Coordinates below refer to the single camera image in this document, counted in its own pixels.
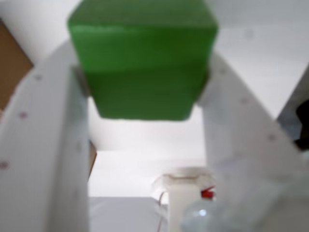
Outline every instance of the small holes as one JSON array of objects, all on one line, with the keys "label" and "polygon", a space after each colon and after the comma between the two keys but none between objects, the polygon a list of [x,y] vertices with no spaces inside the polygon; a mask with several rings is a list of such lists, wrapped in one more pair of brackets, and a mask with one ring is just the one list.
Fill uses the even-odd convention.
[{"label": "small holes", "polygon": [[26,112],[21,112],[21,113],[19,114],[19,117],[20,117],[21,119],[25,119],[25,118],[28,117],[28,114],[27,114]]},{"label": "small holes", "polygon": [[241,104],[246,105],[246,104],[248,104],[248,102],[249,102],[249,100],[248,100],[247,98],[242,98],[242,99],[240,99],[240,103],[241,103]]},{"label": "small holes", "polygon": [[269,134],[269,135],[267,136],[267,139],[268,139],[270,142],[273,142],[273,141],[276,140],[276,136],[275,136],[274,134]]},{"label": "small holes", "polygon": [[36,75],[34,78],[35,78],[37,81],[41,81],[41,80],[42,80],[42,76],[41,76],[41,75]]},{"label": "small holes", "polygon": [[9,168],[9,163],[7,161],[0,161],[0,170],[6,170]]}]

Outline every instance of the green foam cube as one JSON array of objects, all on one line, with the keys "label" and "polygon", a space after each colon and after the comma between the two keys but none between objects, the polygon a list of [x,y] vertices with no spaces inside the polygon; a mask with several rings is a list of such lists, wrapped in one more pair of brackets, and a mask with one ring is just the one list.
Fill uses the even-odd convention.
[{"label": "green foam cube", "polygon": [[202,0],[84,0],[69,31],[102,117],[184,120],[217,24]]}]

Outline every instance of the white wall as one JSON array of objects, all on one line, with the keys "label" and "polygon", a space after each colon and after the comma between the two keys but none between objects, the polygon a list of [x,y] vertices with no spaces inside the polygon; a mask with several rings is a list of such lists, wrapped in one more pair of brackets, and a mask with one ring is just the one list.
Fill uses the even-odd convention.
[{"label": "white wall", "polygon": [[6,26],[34,64],[68,39],[67,18],[80,0],[8,0],[1,3]]}]

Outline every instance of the white surface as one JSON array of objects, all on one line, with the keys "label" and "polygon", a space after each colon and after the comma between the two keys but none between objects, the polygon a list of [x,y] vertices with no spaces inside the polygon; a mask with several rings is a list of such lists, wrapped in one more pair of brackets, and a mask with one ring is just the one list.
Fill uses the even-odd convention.
[{"label": "white surface", "polygon": [[[3,19],[31,60],[38,63],[67,39],[66,18],[77,2],[10,0],[2,8]],[[275,118],[308,62],[309,1],[209,2],[221,24],[216,50]],[[91,196],[144,196],[149,193],[149,178],[144,176],[160,175],[176,164],[204,164],[198,109],[183,125],[156,126],[100,119],[90,100],[89,117],[91,138],[102,150],[90,178]]]},{"label": "white surface", "polygon": [[69,68],[76,62],[71,51],[62,47],[30,72],[4,111],[3,232],[88,231],[87,99]]},{"label": "white surface", "polygon": [[[152,198],[90,198],[91,232],[156,232],[160,215]],[[167,231],[163,220],[161,232]]]},{"label": "white surface", "polygon": [[81,0],[8,0],[0,15],[6,26],[37,64],[69,38],[67,18]]},{"label": "white surface", "polygon": [[292,141],[218,55],[201,105],[209,168],[220,202],[236,205],[268,181],[306,171]]},{"label": "white surface", "polygon": [[169,232],[183,232],[181,221],[184,211],[193,202],[201,200],[199,186],[194,184],[175,184],[168,188],[169,194]]}]

